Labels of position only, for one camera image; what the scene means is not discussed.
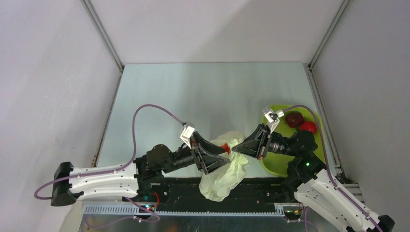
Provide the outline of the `red fake fruit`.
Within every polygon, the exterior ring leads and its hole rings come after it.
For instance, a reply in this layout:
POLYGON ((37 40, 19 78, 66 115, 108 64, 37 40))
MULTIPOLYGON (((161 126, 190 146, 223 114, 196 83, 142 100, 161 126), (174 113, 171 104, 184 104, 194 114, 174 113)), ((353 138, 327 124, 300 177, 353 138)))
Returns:
POLYGON ((227 154, 230 154, 231 150, 230 150, 230 147, 227 143, 224 143, 220 147, 223 148, 227 154))
POLYGON ((317 132, 317 125, 313 121, 304 121, 300 126, 299 129, 301 131, 309 131, 313 134, 317 132))

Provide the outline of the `pale green plastic bag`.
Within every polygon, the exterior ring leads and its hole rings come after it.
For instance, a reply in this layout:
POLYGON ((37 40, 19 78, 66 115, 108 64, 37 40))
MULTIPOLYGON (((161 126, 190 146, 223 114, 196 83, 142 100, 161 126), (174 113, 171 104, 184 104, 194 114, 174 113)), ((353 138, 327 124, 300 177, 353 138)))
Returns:
POLYGON ((245 135, 240 131, 229 131, 211 143, 221 146, 227 143, 230 147, 230 154, 227 154, 230 163, 222 166, 216 171, 203 175, 199 184, 199 190, 206 199, 215 202, 221 202, 229 196, 233 190, 247 175, 246 167, 249 165, 247 156, 233 152, 232 148, 235 145, 243 142, 245 135))

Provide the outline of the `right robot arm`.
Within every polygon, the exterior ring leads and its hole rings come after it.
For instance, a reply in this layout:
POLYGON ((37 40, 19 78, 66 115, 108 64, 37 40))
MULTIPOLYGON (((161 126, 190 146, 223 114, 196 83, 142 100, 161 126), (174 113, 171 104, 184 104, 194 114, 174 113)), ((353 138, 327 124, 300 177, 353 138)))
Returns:
POLYGON ((318 148, 312 132, 301 130, 291 137, 271 132, 265 124, 232 151, 261 160, 268 152, 291 155, 281 195, 313 209, 340 232, 391 232, 395 225, 388 215, 379 215, 349 192, 327 165, 315 155, 318 148))

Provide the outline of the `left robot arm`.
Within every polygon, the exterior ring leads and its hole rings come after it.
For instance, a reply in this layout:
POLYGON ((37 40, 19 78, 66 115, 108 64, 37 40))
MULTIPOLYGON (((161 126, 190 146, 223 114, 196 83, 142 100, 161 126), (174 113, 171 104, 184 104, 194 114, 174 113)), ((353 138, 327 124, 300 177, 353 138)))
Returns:
POLYGON ((148 201, 153 195, 151 184, 164 174, 195 165, 203 174, 210 174, 229 164, 225 149, 205 140, 198 132, 190 138, 190 146, 176 151, 159 144, 124 164, 103 168, 75 168, 62 162, 54 174, 51 206, 61 207, 90 198, 137 197, 148 201))

